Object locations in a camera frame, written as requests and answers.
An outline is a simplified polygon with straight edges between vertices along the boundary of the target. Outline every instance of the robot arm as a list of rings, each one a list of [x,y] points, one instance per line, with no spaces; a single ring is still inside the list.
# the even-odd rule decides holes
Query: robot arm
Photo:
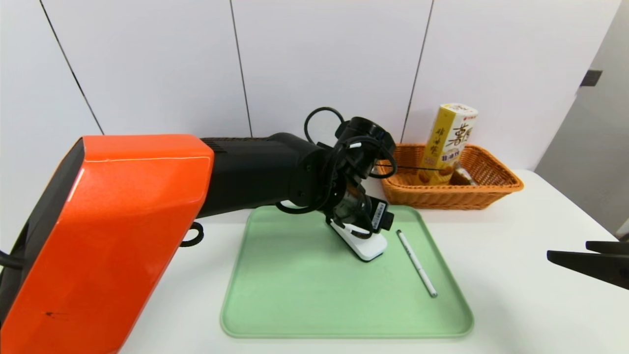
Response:
[[[388,204],[367,196],[360,183],[378,159],[395,165],[391,135],[367,119],[354,117],[339,126],[337,138],[334,147],[314,145],[288,133],[264,139],[202,139],[214,150],[214,170],[199,217],[276,204],[291,214],[319,210],[337,225],[353,224],[364,230],[353,232],[360,238],[388,230],[393,219],[386,211]],[[284,200],[302,208],[287,208],[281,204]],[[376,205],[385,208],[377,210]]]
[[[320,110],[334,111],[308,119]],[[83,137],[0,253],[0,351],[117,352],[198,217],[274,203],[353,224],[362,239],[389,229],[387,203],[360,183],[395,173],[391,135],[354,117],[336,137],[333,147],[287,133]],[[391,173],[371,173],[379,159]]]

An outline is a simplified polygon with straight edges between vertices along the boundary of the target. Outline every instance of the pen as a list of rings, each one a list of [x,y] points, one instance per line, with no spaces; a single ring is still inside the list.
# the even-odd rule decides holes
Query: pen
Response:
[[[417,273],[420,274],[421,280],[424,282],[424,285],[426,285],[426,288],[428,289],[430,296],[437,297],[438,294],[437,294],[437,291],[435,290],[435,287],[432,285],[432,283],[430,282],[430,279],[428,278],[428,275],[426,274],[424,269],[421,267],[420,261],[417,259],[417,256],[415,256],[415,252],[413,252],[413,249],[411,249],[411,246],[408,244],[408,241],[406,240],[406,236],[404,236],[404,234],[402,233],[402,230],[398,230],[398,237],[399,237],[399,240],[402,242],[402,246],[404,246],[406,253],[411,258],[411,262],[413,262],[415,269],[417,269]]]

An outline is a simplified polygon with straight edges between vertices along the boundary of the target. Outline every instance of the black cable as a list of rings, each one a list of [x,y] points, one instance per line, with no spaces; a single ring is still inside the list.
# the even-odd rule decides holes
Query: black cable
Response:
[[[398,172],[398,163],[395,161],[395,157],[393,157],[393,155],[387,149],[384,148],[384,146],[382,145],[380,141],[375,140],[372,137],[360,136],[360,137],[349,138],[343,143],[349,146],[356,142],[360,142],[361,144],[365,142],[365,143],[372,144],[373,146],[378,147],[380,152],[384,155],[384,157],[387,160],[389,160],[389,162],[391,163],[390,172],[386,174],[369,173],[369,177],[378,178],[378,179],[389,178]]]
[[[188,240],[188,241],[181,241],[179,247],[190,247],[190,246],[194,246],[196,244],[198,244],[199,242],[201,242],[201,240],[203,240],[203,225],[199,224],[198,222],[193,222],[192,226],[190,227],[190,230],[197,230],[197,236],[194,239]]]
[[[24,260],[0,251],[0,266],[20,270],[24,268]]]
[[[382,167],[393,167],[390,164],[376,164],[376,166],[382,166]],[[398,168],[409,168],[409,169],[425,169],[427,171],[441,171],[441,169],[438,168],[424,168],[424,167],[414,167],[414,166],[400,166],[398,165]]]
[[[310,134],[308,133],[308,123],[310,122],[310,119],[317,113],[321,112],[321,111],[330,111],[334,114],[337,115],[338,119],[341,120],[341,123],[343,123],[345,120],[343,119],[343,116],[341,115],[341,113],[339,113],[339,111],[335,110],[332,107],[321,107],[321,108],[317,108],[314,111],[312,111],[308,117],[306,117],[306,121],[304,122],[304,133],[306,134],[306,139],[308,140],[308,142],[311,143],[315,143],[313,142],[313,140],[310,138]]]

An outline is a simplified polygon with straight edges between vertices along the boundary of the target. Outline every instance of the wicker basket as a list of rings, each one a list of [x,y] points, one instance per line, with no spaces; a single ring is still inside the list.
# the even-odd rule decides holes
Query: wicker basket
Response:
[[[398,166],[418,167],[423,151],[424,145],[399,144],[395,152]],[[417,186],[413,185],[413,175],[417,170],[398,167],[398,173],[382,180],[384,194],[391,204],[405,204],[416,208],[470,210],[484,209],[505,195],[524,188],[518,177],[481,147],[467,145],[461,154],[460,162],[479,185]],[[378,166],[378,170],[383,174],[389,172],[391,168]]]

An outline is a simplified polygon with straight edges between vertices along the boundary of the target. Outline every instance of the white wall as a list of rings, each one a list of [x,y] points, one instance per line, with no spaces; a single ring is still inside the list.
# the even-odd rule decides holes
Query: white wall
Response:
[[[9,251],[65,153],[100,131],[38,1],[3,1],[0,36],[0,247]]]
[[[442,103],[479,110],[470,142],[534,169],[565,118],[619,0],[438,0],[404,142],[426,142]]]
[[[400,141],[430,0],[233,0],[254,136],[303,137],[306,116],[331,106]],[[311,121],[333,144],[338,119]]]
[[[629,217],[629,0],[623,0],[583,87],[535,170],[615,233]]]
[[[105,134],[250,136],[229,0],[43,0]]]

